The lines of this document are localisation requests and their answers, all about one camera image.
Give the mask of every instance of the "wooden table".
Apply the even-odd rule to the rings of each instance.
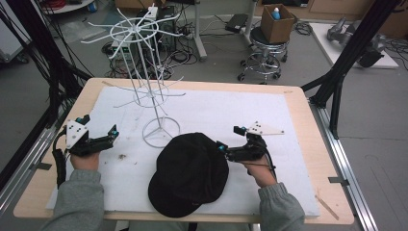
[[[93,78],[88,80],[82,93],[67,118],[82,117],[89,114],[96,102],[99,92],[107,86],[132,87],[130,80]],[[223,90],[239,92],[262,92],[283,94],[293,120],[294,130],[303,158],[308,169],[316,200],[320,209],[318,218],[307,218],[306,223],[350,224],[354,221],[349,204],[340,184],[331,184],[328,177],[337,176],[324,145],[319,128],[312,115],[309,103],[302,89],[286,86],[262,86],[244,84],[220,84],[203,82],[179,82],[171,89],[180,90]],[[45,208],[51,192],[56,184],[56,169],[51,150],[43,160],[53,165],[49,170],[38,169],[24,194],[14,208],[18,218],[50,218],[52,210]],[[171,219],[159,213],[124,213],[106,212],[106,219],[141,219],[141,220],[180,220],[180,221],[214,221],[214,222],[251,222],[258,223],[260,218],[247,216],[211,216],[189,215],[184,218]]]

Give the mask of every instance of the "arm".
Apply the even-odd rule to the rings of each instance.
[[[61,184],[54,216],[41,228],[48,230],[99,230],[103,215],[103,187],[99,183],[99,153],[71,156],[75,170]]]
[[[261,198],[261,230],[302,230],[304,211],[283,183],[277,183],[264,156],[255,162],[243,163],[255,178]]]

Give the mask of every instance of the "cap brim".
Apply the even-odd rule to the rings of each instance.
[[[153,207],[169,218],[185,217],[201,206],[201,204],[193,204],[191,201],[174,196],[161,184],[157,173],[150,180],[148,195]]]

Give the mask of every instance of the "blue bottle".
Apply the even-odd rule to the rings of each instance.
[[[280,19],[279,9],[278,9],[278,8],[275,8],[275,10],[273,10],[273,12],[272,12],[271,15],[272,15],[273,19],[279,20],[279,19]]]

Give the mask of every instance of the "wire hat rack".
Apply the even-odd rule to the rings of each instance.
[[[149,18],[148,16],[152,14],[153,7],[148,8],[148,12],[143,17],[126,17],[120,9],[117,11],[120,13],[124,20],[117,22],[115,25],[95,25],[89,23],[91,26],[95,27],[105,27],[111,28],[109,34],[96,38],[93,40],[83,40],[82,43],[93,43],[101,39],[111,38],[118,42],[118,47],[109,59],[114,59],[118,52],[120,52],[123,60],[125,61],[126,71],[129,74],[133,88],[130,89],[134,92],[133,99],[130,102],[116,106],[122,107],[127,104],[136,103],[137,105],[144,108],[153,108],[155,112],[155,118],[148,121],[142,129],[142,138],[150,146],[162,148],[165,147],[168,142],[175,136],[180,134],[180,124],[173,118],[169,117],[164,108],[163,104],[167,101],[170,96],[183,96],[181,94],[170,94],[169,88],[171,85],[178,83],[183,79],[181,77],[179,80],[171,85],[166,85],[164,80],[164,68],[161,64],[158,42],[155,37],[158,33],[166,34],[173,37],[181,37],[181,34],[173,34],[171,32],[166,32],[160,30],[159,23],[165,21],[175,20],[179,17],[179,14],[164,18],[161,20],[155,20]],[[136,62],[132,52],[129,52],[131,62],[126,62],[125,54],[121,47],[125,43],[135,43],[138,47],[139,57],[142,69],[140,72],[137,70]],[[142,50],[147,50],[151,57],[151,62],[146,63],[143,58]],[[164,113],[164,115],[159,115],[158,108]]]

